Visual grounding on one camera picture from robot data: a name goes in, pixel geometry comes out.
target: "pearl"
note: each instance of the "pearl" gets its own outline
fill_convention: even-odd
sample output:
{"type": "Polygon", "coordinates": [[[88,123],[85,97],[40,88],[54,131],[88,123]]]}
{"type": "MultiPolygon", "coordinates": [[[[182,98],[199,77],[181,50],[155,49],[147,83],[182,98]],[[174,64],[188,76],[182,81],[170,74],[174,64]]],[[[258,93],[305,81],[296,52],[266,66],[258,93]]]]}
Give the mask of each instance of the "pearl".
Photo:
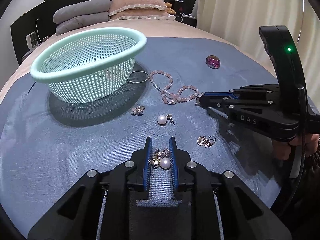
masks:
{"type": "Polygon", "coordinates": [[[163,169],[168,169],[168,168],[170,168],[170,160],[169,160],[169,158],[163,158],[163,159],[161,159],[161,161],[160,161],[160,167],[161,168],[163,168],[163,169]]]}
{"type": "Polygon", "coordinates": [[[158,116],[157,121],[159,124],[165,124],[167,122],[167,117],[165,115],[161,114],[158,116]]]}

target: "purple gemstone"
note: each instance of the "purple gemstone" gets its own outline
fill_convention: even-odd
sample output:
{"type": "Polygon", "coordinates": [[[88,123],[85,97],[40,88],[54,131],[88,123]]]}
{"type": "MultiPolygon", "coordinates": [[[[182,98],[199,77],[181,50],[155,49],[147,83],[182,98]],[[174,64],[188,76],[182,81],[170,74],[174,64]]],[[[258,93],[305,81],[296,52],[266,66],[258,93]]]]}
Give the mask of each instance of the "purple gemstone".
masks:
{"type": "Polygon", "coordinates": [[[218,69],[220,67],[220,60],[217,56],[210,55],[205,60],[205,63],[208,65],[208,67],[213,69],[218,69]]]}

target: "pink beaded bracelet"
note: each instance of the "pink beaded bracelet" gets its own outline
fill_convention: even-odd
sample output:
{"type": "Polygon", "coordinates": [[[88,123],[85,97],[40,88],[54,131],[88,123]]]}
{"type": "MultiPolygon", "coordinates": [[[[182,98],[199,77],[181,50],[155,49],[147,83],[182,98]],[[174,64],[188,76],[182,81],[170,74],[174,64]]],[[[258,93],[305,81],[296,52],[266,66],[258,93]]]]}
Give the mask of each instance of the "pink beaded bracelet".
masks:
{"type": "Polygon", "coordinates": [[[199,90],[195,87],[195,86],[191,86],[191,85],[188,85],[188,86],[182,86],[179,90],[178,90],[178,93],[177,94],[174,94],[174,93],[169,93],[168,90],[169,88],[172,86],[173,84],[173,78],[172,76],[169,74],[169,73],[166,73],[165,71],[163,70],[154,70],[150,73],[150,81],[151,83],[153,84],[153,86],[159,90],[161,92],[161,98],[162,98],[162,101],[165,103],[165,104],[169,104],[169,105],[174,105],[178,102],[187,102],[187,101],[190,101],[194,98],[196,98],[198,95],[199,95],[199,90]],[[158,85],[156,85],[156,83],[154,82],[153,80],[153,75],[154,74],[161,74],[161,75],[164,75],[166,76],[167,78],[169,78],[169,84],[166,85],[163,89],[161,89],[158,85]],[[181,97],[181,93],[184,91],[184,90],[187,90],[187,89],[191,89],[191,90],[194,90],[196,93],[194,94],[191,94],[189,97],[181,97]]]}

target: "gray pillow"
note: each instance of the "gray pillow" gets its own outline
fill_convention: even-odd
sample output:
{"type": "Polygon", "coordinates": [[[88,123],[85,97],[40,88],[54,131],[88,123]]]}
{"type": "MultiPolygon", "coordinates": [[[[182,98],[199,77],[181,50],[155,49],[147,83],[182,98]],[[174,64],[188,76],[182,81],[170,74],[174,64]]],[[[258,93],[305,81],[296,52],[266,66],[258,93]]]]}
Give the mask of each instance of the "gray pillow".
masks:
{"type": "Polygon", "coordinates": [[[106,12],[110,4],[111,0],[89,0],[68,5],[55,12],[53,22],[60,24],[76,16],[106,12]]]}
{"type": "Polygon", "coordinates": [[[59,26],[56,28],[56,34],[58,36],[68,31],[76,30],[96,23],[107,22],[109,20],[110,18],[108,12],[77,16],[59,24],[59,26]]]}

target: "plastic colander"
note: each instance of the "plastic colander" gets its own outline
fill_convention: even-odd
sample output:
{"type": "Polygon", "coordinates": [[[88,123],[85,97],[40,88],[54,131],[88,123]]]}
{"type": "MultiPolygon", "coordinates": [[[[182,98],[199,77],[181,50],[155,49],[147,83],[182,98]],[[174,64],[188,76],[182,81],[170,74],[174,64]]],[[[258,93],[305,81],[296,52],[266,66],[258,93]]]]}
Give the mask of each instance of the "plastic colander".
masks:
{"type": "Polygon", "coordinates": [[[129,28],[79,32],[45,49],[31,65],[30,74],[65,102],[91,102],[128,80],[135,56],[146,43],[144,34],[129,28]]]}

